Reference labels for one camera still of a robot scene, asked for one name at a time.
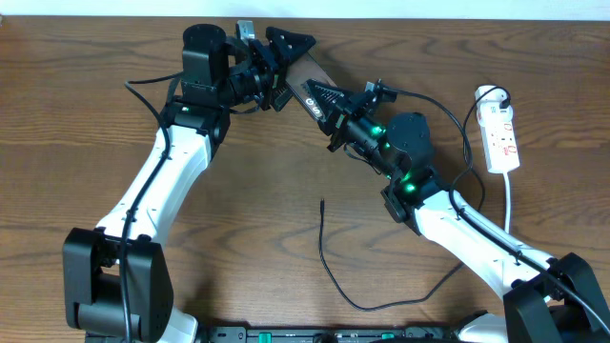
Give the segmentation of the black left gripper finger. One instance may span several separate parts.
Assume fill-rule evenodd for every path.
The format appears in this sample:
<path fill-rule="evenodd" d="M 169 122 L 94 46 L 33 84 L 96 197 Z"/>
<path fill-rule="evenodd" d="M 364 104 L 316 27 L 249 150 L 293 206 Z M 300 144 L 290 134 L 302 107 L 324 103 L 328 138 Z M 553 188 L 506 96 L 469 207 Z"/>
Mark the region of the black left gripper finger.
<path fill-rule="evenodd" d="M 289 67 L 316 44 L 312 35 L 294 33 L 277 27 L 268 27 L 265 36 L 280 69 Z"/>
<path fill-rule="evenodd" d="M 292 90 L 285 81 L 282 81 L 273 88 L 270 105 L 276 112 L 280 112 L 292 97 Z"/>

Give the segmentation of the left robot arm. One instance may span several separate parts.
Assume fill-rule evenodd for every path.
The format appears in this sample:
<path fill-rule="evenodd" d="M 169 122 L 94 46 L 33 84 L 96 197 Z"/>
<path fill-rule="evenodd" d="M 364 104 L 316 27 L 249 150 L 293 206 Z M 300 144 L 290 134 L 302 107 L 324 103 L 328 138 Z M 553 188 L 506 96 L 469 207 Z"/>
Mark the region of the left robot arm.
<path fill-rule="evenodd" d="M 289 67 L 315 39 L 250 21 L 234 35 L 197 24 L 183 34 L 180 72 L 153 111 L 150 155 L 115 207 L 91 230 L 73 229 L 62 248 L 65 313 L 89 342 L 183 342 L 197 319 L 174 305 L 164 248 L 192 185 L 211 164 L 237 114 L 280 111 Z"/>

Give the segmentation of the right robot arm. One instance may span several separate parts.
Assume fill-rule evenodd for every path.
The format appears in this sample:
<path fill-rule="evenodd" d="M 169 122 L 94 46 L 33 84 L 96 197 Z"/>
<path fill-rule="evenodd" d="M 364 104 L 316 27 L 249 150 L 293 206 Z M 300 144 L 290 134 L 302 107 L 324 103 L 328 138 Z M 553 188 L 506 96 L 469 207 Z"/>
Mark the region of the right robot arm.
<path fill-rule="evenodd" d="M 569 253 L 556 258 L 498 227 L 470 206 L 433 166 L 423 114 L 404 112 L 382 125 L 373 115 L 400 92 L 383 84 L 354 93 L 309 79 L 297 89 L 331 138 L 385 175 L 381 194 L 396 222 L 451 252 L 498 296 L 504 313 L 477 314 L 455 332 L 464 342 L 606 342 L 609 307 L 592 268 Z"/>

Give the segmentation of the Galaxy S25 Ultra smartphone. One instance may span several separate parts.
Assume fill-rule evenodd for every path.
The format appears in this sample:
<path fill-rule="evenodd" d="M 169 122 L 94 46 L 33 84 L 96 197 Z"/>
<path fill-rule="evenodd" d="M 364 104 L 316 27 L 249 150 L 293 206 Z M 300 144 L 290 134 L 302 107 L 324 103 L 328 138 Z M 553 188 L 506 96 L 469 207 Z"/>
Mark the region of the Galaxy S25 Ultra smartphone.
<path fill-rule="evenodd" d="M 288 68 L 285 81 L 295 99 L 319 122 L 324 117 L 324 110 L 320 107 L 318 98 L 323 89 L 336 87 L 332 78 L 306 53 Z"/>

